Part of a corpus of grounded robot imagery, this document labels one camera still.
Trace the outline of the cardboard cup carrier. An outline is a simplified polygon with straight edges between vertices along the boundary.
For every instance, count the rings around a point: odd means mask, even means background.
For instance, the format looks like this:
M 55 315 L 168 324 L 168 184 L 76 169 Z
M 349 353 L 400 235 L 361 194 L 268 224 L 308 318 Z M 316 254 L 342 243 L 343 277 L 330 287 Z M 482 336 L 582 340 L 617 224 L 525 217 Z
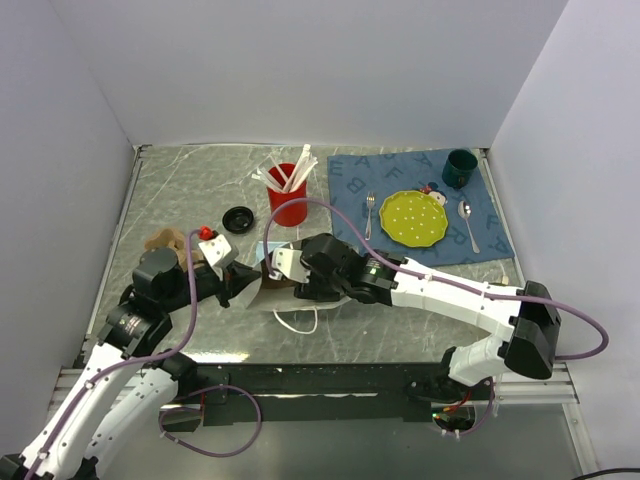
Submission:
M 294 288 L 295 286 L 296 286 L 296 283 L 289 279 L 273 280 L 271 278 L 266 278 L 262 281 L 262 284 L 261 284 L 261 287 L 267 290 Z
M 168 248 L 175 253 L 176 264 L 183 271 L 187 271 L 187 238 L 179 229 L 165 227 L 157 230 L 144 242 L 144 252 L 139 262 L 143 263 L 152 252 L 158 249 Z

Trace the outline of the silver fork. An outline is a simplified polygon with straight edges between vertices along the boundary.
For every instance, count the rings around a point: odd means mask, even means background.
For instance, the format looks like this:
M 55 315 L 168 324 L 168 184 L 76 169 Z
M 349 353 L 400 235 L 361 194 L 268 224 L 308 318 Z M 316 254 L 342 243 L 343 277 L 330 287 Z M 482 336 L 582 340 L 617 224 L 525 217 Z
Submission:
M 366 196 L 367 221 L 365 228 L 365 240 L 369 241 L 372 236 L 373 229 L 373 210 L 375 207 L 376 196 L 373 191 L 369 191 Z

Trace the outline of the yellow dotted plate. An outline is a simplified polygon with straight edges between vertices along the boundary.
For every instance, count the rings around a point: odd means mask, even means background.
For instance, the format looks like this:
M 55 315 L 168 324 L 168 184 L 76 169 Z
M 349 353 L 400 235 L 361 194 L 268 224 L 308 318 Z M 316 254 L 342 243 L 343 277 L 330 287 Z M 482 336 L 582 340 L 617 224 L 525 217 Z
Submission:
M 447 198 L 431 190 L 403 190 L 387 197 L 379 209 L 387 236 L 405 247 L 429 248 L 444 239 L 449 226 Z

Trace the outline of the blue letter-print cloth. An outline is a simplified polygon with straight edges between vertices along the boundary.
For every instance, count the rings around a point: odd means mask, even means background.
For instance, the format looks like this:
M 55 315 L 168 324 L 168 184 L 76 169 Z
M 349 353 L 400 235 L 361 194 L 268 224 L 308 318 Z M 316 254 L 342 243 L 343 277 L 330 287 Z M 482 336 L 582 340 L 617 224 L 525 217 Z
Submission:
M 456 190 L 442 172 L 448 149 L 334 155 L 327 159 L 333 235 L 360 244 L 356 231 L 372 225 L 369 244 L 428 267 L 514 256 L 479 168 Z

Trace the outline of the dark green mug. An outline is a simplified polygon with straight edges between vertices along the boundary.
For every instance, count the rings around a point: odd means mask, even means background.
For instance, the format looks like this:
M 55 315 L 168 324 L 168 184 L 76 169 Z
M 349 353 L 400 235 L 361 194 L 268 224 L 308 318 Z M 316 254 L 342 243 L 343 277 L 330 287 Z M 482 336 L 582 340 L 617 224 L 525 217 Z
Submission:
M 444 183 L 454 189 L 465 187 L 478 167 L 477 157 L 464 149 L 452 150 L 445 161 L 442 179 Z

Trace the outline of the white wrapped straws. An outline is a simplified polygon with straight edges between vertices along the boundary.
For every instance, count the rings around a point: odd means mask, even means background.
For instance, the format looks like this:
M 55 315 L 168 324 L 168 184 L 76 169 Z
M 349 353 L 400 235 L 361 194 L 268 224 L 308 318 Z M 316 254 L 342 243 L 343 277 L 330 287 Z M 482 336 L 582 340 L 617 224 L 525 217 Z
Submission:
M 260 181 L 276 193 L 293 193 L 298 190 L 318 164 L 317 158 L 311 153 L 310 144 L 303 146 L 302 152 L 290 174 L 284 172 L 281 165 L 276 163 L 271 154 L 269 154 L 267 158 L 273 163 L 283 182 L 276 180 L 273 175 L 260 167 L 257 167 L 256 171 L 251 174 L 251 178 Z

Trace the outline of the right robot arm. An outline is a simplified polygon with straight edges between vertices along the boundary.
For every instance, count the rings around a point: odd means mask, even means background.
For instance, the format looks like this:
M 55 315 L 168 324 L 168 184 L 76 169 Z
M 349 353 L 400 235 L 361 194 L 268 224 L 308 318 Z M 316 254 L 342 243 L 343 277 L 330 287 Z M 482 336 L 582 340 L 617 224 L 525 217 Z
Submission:
M 506 372 L 534 380 L 552 375 L 561 318 L 540 283 L 528 281 L 521 288 L 480 283 L 400 255 L 361 255 L 331 234 L 303 240 L 289 266 L 280 254 L 272 263 L 287 278 L 321 283 L 340 297 L 433 312 L 487 332 L 443 356 L 437 385 L 448 398 L 460 398 L 485 378 Z

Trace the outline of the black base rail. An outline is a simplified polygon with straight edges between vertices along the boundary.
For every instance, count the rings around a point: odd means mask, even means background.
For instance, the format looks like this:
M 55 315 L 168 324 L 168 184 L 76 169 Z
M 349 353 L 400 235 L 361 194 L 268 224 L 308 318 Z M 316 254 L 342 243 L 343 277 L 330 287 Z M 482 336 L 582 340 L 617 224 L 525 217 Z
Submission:
M 197 363 L 178 353 L 151 363 L 176 381 L 178 406 L 206 427 L 240 422 L 399 418 L 428 422 L 435 404 L 489 399 L 487 379 L 464 386 L 439 363 Z

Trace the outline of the black cup lid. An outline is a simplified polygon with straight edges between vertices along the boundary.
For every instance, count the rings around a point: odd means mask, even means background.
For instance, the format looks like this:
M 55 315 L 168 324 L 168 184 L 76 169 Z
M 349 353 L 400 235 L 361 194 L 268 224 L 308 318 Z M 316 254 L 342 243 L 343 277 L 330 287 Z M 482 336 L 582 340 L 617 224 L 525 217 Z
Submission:
M 253 211 L 246 206 L 234 206 L 222 217 L 223 227 L 230 233 L 241 235 L 249 232 L 255 223 Z

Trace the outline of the red straw holder cup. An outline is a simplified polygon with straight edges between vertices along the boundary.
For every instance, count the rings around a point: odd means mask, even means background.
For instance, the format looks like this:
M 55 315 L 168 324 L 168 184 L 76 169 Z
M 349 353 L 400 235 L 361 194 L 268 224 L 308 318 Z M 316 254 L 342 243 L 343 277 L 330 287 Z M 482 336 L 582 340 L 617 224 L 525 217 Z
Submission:
M 293 163 L 281 163 L 279 164 L 280 169 L 284 172 L 287 178 L 291 176 L 293 173 L 295 165 Z M 269 169 L 268 173 L 276 180 L 276 182 L 280 186 L 284 186 L 286 180 L 280 174 L 279 170 L 273 166 Z M 276 190 L 267 188 L 267 195 L 269 198 L 269 204 L 271 208 L 271 212 L 274 212 L 278 207 L 287 201 L 297 199 L 297 198 L 305 198 L 307 195 L 306 192 L 307 181 L 304 181 L 300 187 L 292 192 L 288 193 L 280 193 Z M 295 227 L 300 225 L 307 217 L 307 205 L 305 203 L 295 203 L 292 206 L 286 207 L 282 209 L 276 216 L 275 222 L 284 227 Z

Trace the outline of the light blue paper bag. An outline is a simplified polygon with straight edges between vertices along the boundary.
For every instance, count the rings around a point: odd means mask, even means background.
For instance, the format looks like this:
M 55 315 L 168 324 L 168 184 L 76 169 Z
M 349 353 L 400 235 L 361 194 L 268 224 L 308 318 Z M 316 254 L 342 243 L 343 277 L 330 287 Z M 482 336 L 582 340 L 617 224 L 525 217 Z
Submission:
M 264 256 L 265 244 L 260 241 L 256 247 L 256 263 L 252 267 L 254 270 L 261 273 L 261 279 L 251 283 L 245 288 L 237 297 L 239 303 L 248 311 L 260 311 L 270 312 L 274 315 L 274 318 L 289 331 L 299 335 L 311 335 L 317 330 L 318 326 L 318 314 L 322 310 L 332 310 L 338 308 L 350 301 L 349 297 L 343 298 L 336 302 L 318 303 L 309 300 L 301 300 L 294 297 L 294 288 L 267 290 L 261 287 L 262 281 L 266 278 L 270 278 L 267 266 L 271 264 L 271 254 L 278 247 L 293 248 L 295 250 L 301 250 L 302 241 L 296 240 L 293 242 L 268 242 L 267 253 L 269 258 L 265 259 Z M 281 315 L 283 313 L 291 312 L 311 312 L 314 315 L 314 325 L 308 331 L 302 331 L 294 328 L 287 323 Z

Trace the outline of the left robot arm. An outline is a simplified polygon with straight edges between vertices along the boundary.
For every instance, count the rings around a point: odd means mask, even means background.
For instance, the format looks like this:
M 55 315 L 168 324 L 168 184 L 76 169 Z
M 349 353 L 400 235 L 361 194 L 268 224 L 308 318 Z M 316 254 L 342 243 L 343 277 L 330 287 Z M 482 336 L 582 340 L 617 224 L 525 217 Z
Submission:
M 180 347 L 155 351 L 172 328 L 171 312 L 210 296 L 227 307 L 259 277 L 236 261 L 215 272 L 207 264 L 181 268 L 168 247 L 146 252 L 82 374 L 38 436 L 2 457 L 2 478 L 103 478 L 126 440 L 164 404 L 197 393 L 196 363 Z

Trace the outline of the silver spoon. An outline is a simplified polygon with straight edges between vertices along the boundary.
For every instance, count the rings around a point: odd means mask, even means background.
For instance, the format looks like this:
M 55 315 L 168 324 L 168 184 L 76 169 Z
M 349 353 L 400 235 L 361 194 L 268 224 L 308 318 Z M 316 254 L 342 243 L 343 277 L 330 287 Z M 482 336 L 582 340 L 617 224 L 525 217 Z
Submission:
M 473 234 L 473 231 L 471 229 L 471 224 L 470 224 L 470 218 L 471 218 L 471 214 L 472 214 L 472 209 L 469 203 L 467 203 L 466 201 L 462 200 L 459 202 L 458 204 L 458 214 L 459 216 L 465 221 L 466 227 L 467 227 L 467 232 L 469 235 L 469 239 L 471 242 L 471 248 L 472 251 L 475 254 L 479 254 L 481 252 L 479 245 L 476 242 L 475 236 Z

